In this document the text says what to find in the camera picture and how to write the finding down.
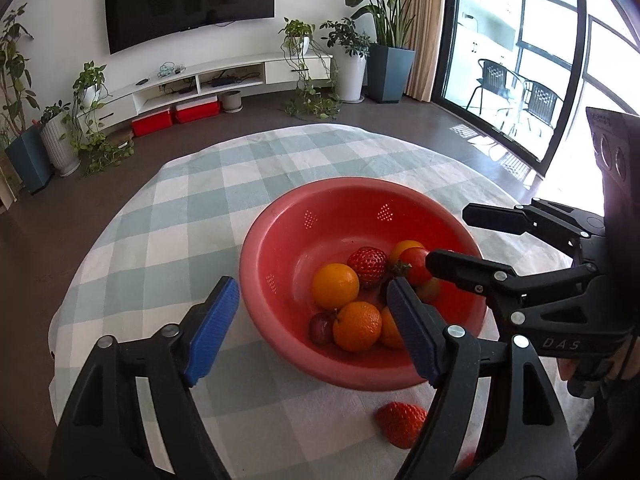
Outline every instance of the tangerine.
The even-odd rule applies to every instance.
[[[387,348],[402,350],[404,348],[404,341],[402,341],[402,336],[400,332],[398,332],[398,327],[388,306],[382,309],[380,316],[382,318],[380,342]]]
[[[404,240],[394,247],[394,250],[389,253],[388,262],[390,266],[394,266],[398,263],[400,258],[400,254],[404,253],[407,249],[412,247],[422,247],[424,249],[424,245],[416,240]]]
[[[334,321],[334,341],[347,352],[369,350],[380,337],[380,311],[366,301],[353,301],[338,312]]]
[[[325,310],[342,308],[355,300],[360,291],[358,275],[345,264],[328,264],[316,270],[311,295],[316,305]]]

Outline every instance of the red storage box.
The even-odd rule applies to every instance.
[[[152,134],[153,132],[164,130],[165,128],[173,125],[174,120],[171,117],[170,106],[162,108],[161,110],[155,110],[131,121],[133,133],[136,135],[136,137],[141,137],[146,134]]]
[[[175,120],[179,123],[189,123],[205,117],[213,117],[220,113],[218,96],[204,97],[189,101],[175,107]]]

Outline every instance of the wall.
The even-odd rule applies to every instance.
[[[165,61],[193,65],[212,59],[277,52],[282,37],[278,31],[284,17],[319,25],[325,20],[350,16],[353,9],[344,0],[276,0],[275,18],[236,22],[228,27],[207,26],[157,38],[109,54],[104,18],[104,0],[14,0],[10,8],[28,2],[22,24],[34,36],[18,44],[29,58],[28,69],[40,107],[69,101],[72,84],[82,64],[94,60],[106,64],[108,88],[117,89],[156,73]],[[370,17],[359,20],[373,36]],[[39,117],[28,105],[29,119]]]

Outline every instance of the blue planter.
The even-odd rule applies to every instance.
[[[399,103],[414,57],[415,50],[371,45],[367,59],[367,96],[379,103]]]
[[[53,175],[53,168],[40,139],[40,127],[37,124],[16,137],[4,152],[30,193],[47,185]]]

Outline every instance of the round table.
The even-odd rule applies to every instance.
[[[249,227],[283,193],[336,176],[383,178],[434,198],[458,218],[469,202],[513,207],[515,201],[474,170],[402,140],[341,124],[310,124],[211,146],[165,164],[110,222],[80,265],[52,320],[55,354],[51,402],[60,420],[95,341],[151,336],[180,322],[219,277],[238,276]],[[558,251],[520,237],[470,229],[485,258],[530,274],[566,267]],[[482,336],[495,338],[492,316]],[[591,405],[573,399],[555,361],[545,367],[574,438]],[[138,380],[141,411],[156,465],[171,470],[148,384]],[[479,382],[463,454],[479,437],[488,379]],[[244,304],[211,373],[192,389],[217,452],[234,478],[389,479],[406,452],[388,444],[372,419],[391,400],[425,408],[428,384],[398,392],[357,392],[298,371],[263,341]]]

